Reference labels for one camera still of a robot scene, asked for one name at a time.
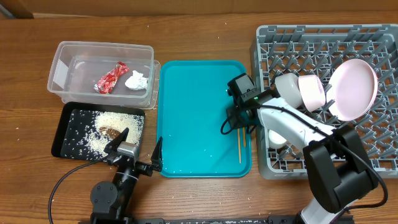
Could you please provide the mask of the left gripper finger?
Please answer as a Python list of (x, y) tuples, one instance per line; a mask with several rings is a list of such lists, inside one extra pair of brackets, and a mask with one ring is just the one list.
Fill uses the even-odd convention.
[(125, 142), (127, 139), (127, 135), (129, 132), (129, 128), (125, 128), (121, 134), (115, 137), (111, 142), (109, 142), (104, 149), (104, 152), (110, 154), (112, 152), (116, 152), (117, 148), (120, 146), (122, 142)]
[(152, 153), (151, 156), (151, 162), (152, 162), (152, 169), (161, 172), (162, 171), (162, 142), (163, 142), (163, 137), (160, 137), (157, 141), (157, 144), (155, 146), (155, 149)]

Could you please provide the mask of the wooden chopstick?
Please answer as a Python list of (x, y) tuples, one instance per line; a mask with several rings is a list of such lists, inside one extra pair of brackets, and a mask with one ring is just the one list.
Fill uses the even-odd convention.
[(237, 135), (238, 135), (238, 158), (239, 158), (239, 163), (241, 164), (241, 132), (240, 132), (240, 129), (237, 129)]
[(246, 130), (245, 130), (245, 127), (242, 128), (242, 135), (243, 135), (243, 147), (246, 147)]

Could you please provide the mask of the rice and food leftovers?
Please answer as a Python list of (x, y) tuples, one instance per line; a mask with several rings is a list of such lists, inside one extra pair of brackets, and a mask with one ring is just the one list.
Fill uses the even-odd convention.
[(107, 111), (73, 110), (63, 138), (60, 155), (69, 159), (93, 161), (106, 156), (106, 145), (126, 128), (126, 141), (140, 145), (144, 117)]

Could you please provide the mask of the grey bowl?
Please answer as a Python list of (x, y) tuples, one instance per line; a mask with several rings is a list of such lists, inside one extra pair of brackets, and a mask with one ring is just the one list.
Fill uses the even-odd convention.
[(298, 108), (303, 103), (298, 79), (294, 73), (286, 73), (275, 78), (275, 87), (279, 95), (293, 108)]

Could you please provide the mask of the red snack wrapper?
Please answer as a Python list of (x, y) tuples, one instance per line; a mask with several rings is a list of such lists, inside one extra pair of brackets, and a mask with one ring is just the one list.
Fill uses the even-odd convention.
[(94, 90), (101, 94), (111, 93), (118, 79), (128, 71), (129, 67), (125, 63), (118, 62), (111, 71), (97, 81), (97, 83), (94, 85)]

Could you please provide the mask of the white napkin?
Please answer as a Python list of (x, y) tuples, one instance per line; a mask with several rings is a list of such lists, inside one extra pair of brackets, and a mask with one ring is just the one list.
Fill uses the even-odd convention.
[(148, 78), (144, 77), (143, 73), (133, 70), (124, 84), (130, 90), (144, 90), (148, 87)]

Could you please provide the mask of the pink large plate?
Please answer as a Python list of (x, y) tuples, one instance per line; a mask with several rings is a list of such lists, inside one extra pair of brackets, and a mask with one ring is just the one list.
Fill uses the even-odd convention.
[(333, 101), (329, 112), (340, 121), (352, 121), (370, 110), (377, 95), (377, 75), (364, 60), (343, 62), (332, 74), (326, 92), (327, 102)]

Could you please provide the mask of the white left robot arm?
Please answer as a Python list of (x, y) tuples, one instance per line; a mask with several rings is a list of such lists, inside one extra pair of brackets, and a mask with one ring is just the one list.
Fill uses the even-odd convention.
[(157, 141), (148, 164), (139, 160), (139, 146), (126, 141), (128, 132), (126, 128), (105, 146), (107, 163), (117, 167), (117, 171), (112, 181), (99, 182), (91, 190), (90, 223), (133, 223), (134, 219), (126, 211), (139, 177), (162, 171), (163, 139)]

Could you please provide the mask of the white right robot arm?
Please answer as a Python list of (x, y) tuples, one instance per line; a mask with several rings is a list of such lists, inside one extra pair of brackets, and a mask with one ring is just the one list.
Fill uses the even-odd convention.
[(319, 123), (267, 90), (228, 90), (234, 105), (225, 121), (231, 129), (262, 126), (301, 150), (313, 200), (299, 213), (298, 223), (336, 223), (356, 209), (355, 201), (382, 184), (355, 129)]

